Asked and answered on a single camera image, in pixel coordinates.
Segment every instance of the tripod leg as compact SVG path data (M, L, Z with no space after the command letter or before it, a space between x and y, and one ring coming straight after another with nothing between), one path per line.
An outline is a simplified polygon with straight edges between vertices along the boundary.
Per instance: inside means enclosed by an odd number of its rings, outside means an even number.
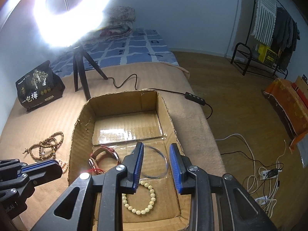
M87 61L93 66L93 68L96 69L96 71L105 79L108 80L107 76L104 74L104 72L101 70L100 66L93 60L93 58L87 53L87 51L83 50L82 54L87 59Z
M87 82L86 71L84 70L84 57L81 55L81 53L76 52L75 60L77 63L77 69L78 69L79 77L81 80L81 85L84 89L84 95L86 99L89 100L91 98L91 95L90 95L89 86Z
M73 71L74 71L74 85L75 85L75 92L78 90L78 68L77 62L75 59L75 54L73 56Z

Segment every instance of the blue gripper pad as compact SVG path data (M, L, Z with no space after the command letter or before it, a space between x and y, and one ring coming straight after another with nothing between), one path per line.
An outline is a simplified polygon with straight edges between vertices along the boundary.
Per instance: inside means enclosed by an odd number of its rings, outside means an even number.
M137 190L139 185L139 179L141 174L141 167L142 167L142 161L143 161L143 153L144 153L144 146L142 142L138 142L136 144L134 155L137 154L136 158L136 165L133 173L133 189Z
M48 165L48 164L52 164L52 163L58 163L58 162L56 160L54 160L54 159L50 159L50 160L41 161L41 162L37 162L37 163L33 163L33 164L30 164L30 165L27 165L27 166L25 166L25 167L23 167L21 169L20 174L17 177L20 177L22 174L26 173L30 169L42 167L44 165Z
M170 145L169 159L175 188L177 192L181 194L183 191L183 182L185 182L186 168L176 143Z

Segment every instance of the bracelet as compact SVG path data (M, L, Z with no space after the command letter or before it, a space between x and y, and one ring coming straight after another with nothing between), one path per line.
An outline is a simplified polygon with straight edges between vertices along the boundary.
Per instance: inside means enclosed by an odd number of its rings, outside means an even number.
M144 146L145 146L145 147L148 147L148 148L151 148L151 149L153 149L153 150L155 150L157 153L159 153L159 154L164 158L165 164L166 164L166 172L164 172L164 173L162 173L161 175L158 175L158 176L149 176L149 175L146 175L146 174L144 174L144 173L141 173L141 175L142 175L143 177L146 177L146 178L149 178L149 179L160 179L160 178L162 178L162 177L165 177L166 174L168 173L168 161L167 161L167 158L166 158L166 157L164 156L164 154L163 154L161 151L159 151L157 148L155 148L155 147L153 147L153 146L150 146L150 145L144 145Z
M55 138L55 136L57 136L57 135L61 135L61 140L59 142L57 142L57 139ZM30 154L31 157L33 158L33 160L35 160L35 161L43 161L43 160L47 160L49 158L55 159L56 151L59 148L59 146L63 143L63 139L64 139L63 132L61 132L61 131L56 132L56 133L52 134L50 137L46 138L45 140L40 141L37 144L33 144L30 148L26 148L25 151L23 152L23 154L25 154L25 153ZM38 149L39 149L39 151L38 151L39 157L35 157L32 154L32 149L35 148L35 147L38 147ZM44 150L42 151L42 148L51 148L52 151L49 154L45 155L45 151Z
M60 167L62 168L62 174L64 174L68 170L68 163L62 161L61 159L58 161Z
M119 158L119 155L118 153L111 147L108 147L108 146L104 146L104 145L101 145L100 148L98 148L97 150L95 150L94 153L92 153L90 155L90 159L89 159L89 164L91 166L91 172L95 172L96 174L104 174L105 171L100 169L95 161L95 159L97 158L97 156L101 153L101 152L104 152L104 151L107 151L108 153L112 154L113 157L116 159L117 161L117 165L121 164L121 160Z
M143 180L140 181L139 183L150 190L151 200L149 202L149 205L144 210L141 210L141 211L136 210L135 208L130 206L128 201L127 201L126 194L122 194L122 203L124 204L124 207L126 207L128 210L132 211L133 213L135 213L137 215L146 214L147 212L150 212L150 210L153 208L154 202L156 201L155 194L154 194L155 191L153 189L153 186L151 186L149 183L147 183Z

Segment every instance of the pale yellow bead bracelet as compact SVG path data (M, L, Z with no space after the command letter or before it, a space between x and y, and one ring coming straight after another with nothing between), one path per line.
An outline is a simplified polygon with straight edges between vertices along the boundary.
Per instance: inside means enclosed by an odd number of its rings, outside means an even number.
M149 185L149 183L147 183L143 180L140 181L139 183L150 190L151 201L149 202L149 205L145 209L136 210L135 208L130 206L129 203L127 202L126 194L122 194L122 202L124 204L124 207L126 207L128 210L132 211L133 213L135 213L137 215L146 214L147 212L150 212L150 210L153 208L154 202L156 201L155 194L154 194L155 191L154 191L153 187L151 185Z

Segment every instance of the tripod stand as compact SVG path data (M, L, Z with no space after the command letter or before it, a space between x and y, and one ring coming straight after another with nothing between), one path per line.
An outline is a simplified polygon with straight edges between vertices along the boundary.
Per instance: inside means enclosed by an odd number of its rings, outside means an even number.
M78 90L78 73L79 73L81 85L84 89L84 95L86 99L89 100L91 98L91 95L89 91L89 85L87 82L86 71L84 69L84 57L93 66L93 68L95 68L95 70L104 78L104 80L108 80L108 78L101 70L100 66L88 54L88 52L84 50L81 44L78 47L74 48L73 71L74 71L75 92Z
M67 0L64 0L66 11L70 11ZM78 41L76 44L77 47L74 47L74 56L73 56L73 71L74 71L74 86L75 92L78 90L78 73L81 80L81 85L84 89L84 95L87 100L91 98L89 85L87 81L86 71L84 69L84 57L87 61L95 68L95 70L104 78L104 80L108 80L107 76L101 70L100 66L93 60L93 58L84 50L81 42Z

